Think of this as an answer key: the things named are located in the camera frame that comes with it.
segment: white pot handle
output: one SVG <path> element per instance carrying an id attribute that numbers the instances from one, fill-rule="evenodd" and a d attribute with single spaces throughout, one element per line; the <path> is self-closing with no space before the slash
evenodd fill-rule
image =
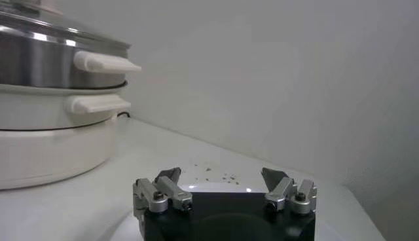
<path id="1" fill-rule="evenodd" d="M 101 111 L 116 111 L 131 106 L 116 94 L 100 94 L 95 96 L 70 96 L 65 108 L 73 114 L 89 114 Z"/>
<path id="2" fill-rule="evenodd" d="M 93 73 L 129 73 L 141 71 L 141 66 L 118 56 L 78 51 L 74 55 L 77 68 Z"/>

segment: stacked cookware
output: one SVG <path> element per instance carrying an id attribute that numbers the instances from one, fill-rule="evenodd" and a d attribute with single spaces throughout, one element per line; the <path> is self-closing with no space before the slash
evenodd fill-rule
<path id="1" fill-rule="evenodd" d="M 130 46 L 20 1 L 0 1 L 0 189 L 85 172 L 112 156 Z"/>

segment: white steamer tier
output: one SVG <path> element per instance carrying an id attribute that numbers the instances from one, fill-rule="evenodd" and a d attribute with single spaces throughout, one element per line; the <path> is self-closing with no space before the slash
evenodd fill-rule
<path id="1" fill-rule="evenodd" d="M 0 84 L 0 130 L 53 130 L 98 123 L 130 103 L 109 90 Z"/>
<path id="2" fill-rule="evenodd" d="M 115 152 L 115 123 L 116 116 L 64 130 L 0 131 L 0 189 L 50 183 L 94 168 Z"/>

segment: stainless steel pot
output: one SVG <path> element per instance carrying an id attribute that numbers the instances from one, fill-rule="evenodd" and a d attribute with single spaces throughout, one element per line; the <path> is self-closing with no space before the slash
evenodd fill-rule
<path id="1" fill-rule="evenodd" d="M 60 14 L 0 1 L 0 84 L 106 89 L 140 70 L 122 43 Z"/>

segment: metal bracket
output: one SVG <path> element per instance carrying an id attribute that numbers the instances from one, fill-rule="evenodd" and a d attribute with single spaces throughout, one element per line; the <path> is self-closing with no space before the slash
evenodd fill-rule
<path id="1" fill-rule="evenodd" d="M 294 184 L 294 179 L 283 177 L 274 190 L 264 195 L 266 207 L 274 212 L 283 210 L 285 201 L 296 192 L 297 186 Z"/>
<path id="2" fill-rule="evenodd" d="M 173 201 L 173 207 L 184 212 L 192 210 L 192 194 L 180 189 L 166 176 L 157 178 L 155 186 Z"/>
<path id="3" fill-rule="evenodd" d="M 132 185 L 134 194 L 134 209 L 149 209 L 153 213 L 161 213 L 168 209 L 168 198 L 147 178 L 137 179 Z"/>
<path id="4" fill-rule="evenodd" d="M 291 210 L 297 214 L 308 214 L 316 211 L 317 187 L 313 181 L 305 179 L 302 181 L 298 192 L 291 197 Z"/>
<path id="5" fill-rule="evenodd" d="M 145 210 L 162 213 L 168 209 L 169 199 L 173 207 L 182 212 L 192 210 L 192 194 L 180 189 L 175 182 L 179 179 L 180 168 L 164 170 L 151 183 L 147 178 L 137 179 L 132 185 L 134 195 L 134 215 L 140 219 Z"/>

